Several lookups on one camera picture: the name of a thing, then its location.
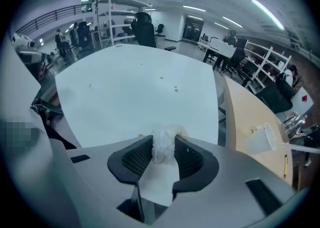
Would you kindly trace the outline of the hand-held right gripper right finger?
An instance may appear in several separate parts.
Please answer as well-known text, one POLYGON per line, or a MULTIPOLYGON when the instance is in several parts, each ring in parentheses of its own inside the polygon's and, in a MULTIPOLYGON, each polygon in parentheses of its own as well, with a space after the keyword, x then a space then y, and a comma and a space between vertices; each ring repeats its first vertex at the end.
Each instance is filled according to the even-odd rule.
POLYGON ((214 154, 182 136, 175 136, 174 158, 178 164, 179 180, 174 182, 172 193, 198 192, 208 186, 219 172, 214 154))

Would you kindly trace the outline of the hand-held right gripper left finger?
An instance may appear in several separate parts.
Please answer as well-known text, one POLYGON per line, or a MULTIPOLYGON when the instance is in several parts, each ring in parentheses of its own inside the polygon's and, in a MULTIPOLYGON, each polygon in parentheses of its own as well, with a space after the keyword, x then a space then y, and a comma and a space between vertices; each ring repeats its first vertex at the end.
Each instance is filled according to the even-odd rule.
POLYGON ((149 135, 112 153, 107 167, 124 184, 136 184, 152 159, 153 136, 149 135))

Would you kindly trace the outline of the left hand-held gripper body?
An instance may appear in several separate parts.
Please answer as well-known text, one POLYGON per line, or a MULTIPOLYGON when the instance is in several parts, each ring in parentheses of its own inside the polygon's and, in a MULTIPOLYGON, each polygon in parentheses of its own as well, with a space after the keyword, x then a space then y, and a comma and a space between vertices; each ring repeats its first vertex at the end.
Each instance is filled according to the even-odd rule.
POLYGON ((42 79, 45 72, 46 54, 38 52, 35 48, 35 42, 23 34, 14 33, 11 43, 33 77, 42 79))

